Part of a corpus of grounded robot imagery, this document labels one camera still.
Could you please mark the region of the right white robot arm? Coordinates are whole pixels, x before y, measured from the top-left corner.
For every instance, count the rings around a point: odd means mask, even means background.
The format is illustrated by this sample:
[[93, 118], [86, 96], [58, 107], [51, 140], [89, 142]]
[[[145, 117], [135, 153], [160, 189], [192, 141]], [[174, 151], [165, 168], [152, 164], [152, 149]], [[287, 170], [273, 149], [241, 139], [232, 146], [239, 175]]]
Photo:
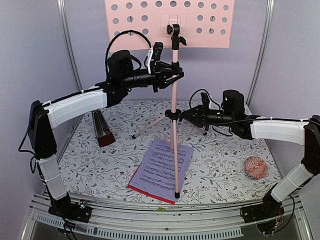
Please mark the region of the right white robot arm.
[[210, 126], [229, 127], [234, 135], [246, 140], [276, 140], [304, 146], [301, 163], [263, 197], [263, 203], [258, 208], [262, 218], [269, 218], [278, 210], [281, 201], [320, 173], [320, 117], [318, 115], [307, 119], [247, 115], [244, 96], [237, 90], [225, 90], [222, 93], [220, 110], [211, 109], [209, 100], [208, 94], [203, 92], [202, 103], [183, 111], [179, 119], [185, 119], [205, 130]]

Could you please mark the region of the purple sheet music page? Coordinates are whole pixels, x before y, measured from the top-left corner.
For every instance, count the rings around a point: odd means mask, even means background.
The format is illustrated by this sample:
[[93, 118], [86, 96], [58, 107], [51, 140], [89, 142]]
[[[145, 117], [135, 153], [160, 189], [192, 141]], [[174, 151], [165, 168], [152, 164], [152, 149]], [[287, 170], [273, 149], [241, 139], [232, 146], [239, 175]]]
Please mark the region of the purple sheet music page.
[[174, 205], [178, 201], [175, 197], [174, 152], [168, 142], [162, 139], [152, 142], [128, 188], [168, 204]]

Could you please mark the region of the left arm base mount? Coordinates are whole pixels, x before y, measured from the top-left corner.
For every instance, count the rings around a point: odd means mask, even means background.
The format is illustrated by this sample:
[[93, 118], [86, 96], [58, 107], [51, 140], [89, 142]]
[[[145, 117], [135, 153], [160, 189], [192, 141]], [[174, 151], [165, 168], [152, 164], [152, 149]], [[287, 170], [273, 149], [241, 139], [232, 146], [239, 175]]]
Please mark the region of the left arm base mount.
[[71, 203], [70, 199], [60, 199], [51, 202], [48, 213], [62, 219], [88, 223], [92, 211], [93, 208], [90, 206], [83, 207], [78, 203]]

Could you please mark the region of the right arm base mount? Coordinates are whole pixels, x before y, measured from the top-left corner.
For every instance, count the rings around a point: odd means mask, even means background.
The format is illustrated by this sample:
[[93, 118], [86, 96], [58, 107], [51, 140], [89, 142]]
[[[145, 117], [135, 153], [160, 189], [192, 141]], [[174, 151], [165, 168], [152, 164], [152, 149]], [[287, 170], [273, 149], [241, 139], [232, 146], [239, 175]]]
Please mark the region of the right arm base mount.
[[276, 204], [275, 206], [259, 203], [245, 204], [240, 208], [239, 213], [245, 223], [252, 223], [273, 217], [281, 217], [285, 211], [281, 203]]

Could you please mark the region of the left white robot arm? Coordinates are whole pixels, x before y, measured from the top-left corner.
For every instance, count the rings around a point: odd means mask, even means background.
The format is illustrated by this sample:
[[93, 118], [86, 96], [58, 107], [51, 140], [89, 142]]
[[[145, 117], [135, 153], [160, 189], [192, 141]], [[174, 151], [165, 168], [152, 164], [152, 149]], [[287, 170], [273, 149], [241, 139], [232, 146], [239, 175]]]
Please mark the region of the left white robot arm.
[[146, 68], [133, 67], [134, 57], [128, 50], [120, 50], [106, 56], [106, 81], [89, 89], [72, 93], [54, 101], [31, 104], [29, 123], [25, 136], [32, 149], [29, 151], [37, 162], [41, 181], [55, 200], [55, 209], [63, 216], [74, 213], [69, 195], [57, 162], [57, 143], [53, 129], [85, 113], [110, 108], [119, 104], [133, 88], [152, 86], [153, 91], [174, 86], [184, 76], [178, 62], [178, 50], [172, 52], [172, 62], [160, 61], [161, 51], [150, 49], [146, 57]]

